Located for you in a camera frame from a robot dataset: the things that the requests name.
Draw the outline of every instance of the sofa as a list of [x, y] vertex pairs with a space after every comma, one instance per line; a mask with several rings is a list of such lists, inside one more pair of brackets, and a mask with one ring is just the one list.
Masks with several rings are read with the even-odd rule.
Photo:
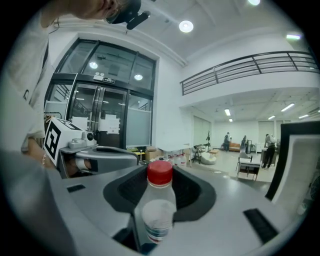
[[230, 145], [229, 145], [229, 151], [240, 152], [240, 144], [230, 143]]

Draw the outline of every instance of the metal railing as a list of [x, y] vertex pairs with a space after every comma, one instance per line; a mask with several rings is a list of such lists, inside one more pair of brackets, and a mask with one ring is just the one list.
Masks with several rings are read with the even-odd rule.
[[320, 73], [311, 53], [272, 51], [236, 58], [197, 73], [181, 83], [182, 95], [248, 76], [302, 71]]

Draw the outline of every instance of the door frame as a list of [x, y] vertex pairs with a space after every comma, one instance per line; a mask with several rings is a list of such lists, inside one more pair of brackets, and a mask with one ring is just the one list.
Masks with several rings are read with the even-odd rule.
[[90, 81], [82, 81], [76, 79], [74, 81], [74, 90], [72, 91], [72, 96], [69, 97], [70, 99], [70, 105], [67, 110], [67, 116], [66, 120], [71, 120], [71, 115], [74, 110], [74, 105], [75, 105], [75, 100], [77, 96], [77, 90], [79, 88], [84, 88], [84, 89], [91, 89], [94, 90], [94, 95], [92, 99], [92, 110], [90, 113], [90, 118], [89, 118], [89, 130], [92, 132], [96, 132], [99, 130], [99, 120], [101, 117], [101, 111], [102, 111], [102, 104], [103, 104], [103, 99], [105, 96], [105, 92], [110, 92], [110, 93], [115, 93], [115, 94], [120, 94], [122, 95], [122, 108], [121, 108], [121, 116], [120, 116], [120, 131], [122, 132], [122, 135], [119, 136], [120, 140], [120, 145], [119, 147], [122, 149], [126, 148], [126, 133], [127, 133], [127, 122], [126, 122], [126, 116], [128, 112], [128, 108], [126, 107], [127, 105], [127, 99], [128, 93], [126, 90], [122, 90], [120, 88], [111, 88], [105, 84], [101, 83], [92, 83]]

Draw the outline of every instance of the bottle label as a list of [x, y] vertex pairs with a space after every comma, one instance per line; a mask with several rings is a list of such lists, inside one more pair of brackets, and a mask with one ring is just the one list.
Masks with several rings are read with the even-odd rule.
[[148, 202], [142, 209], [142, 219], [148, 238], [158, 244], [172, 229], [176, 206], [170, 201], [157, 199]]

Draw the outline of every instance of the red bottle cap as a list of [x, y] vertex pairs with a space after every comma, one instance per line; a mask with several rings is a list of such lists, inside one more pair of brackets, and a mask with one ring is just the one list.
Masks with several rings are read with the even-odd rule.
[[147, 177], [155, 185], [164, 185], [172, 180], [173, 168], [170, 162], [154, 161], [149, 163]]

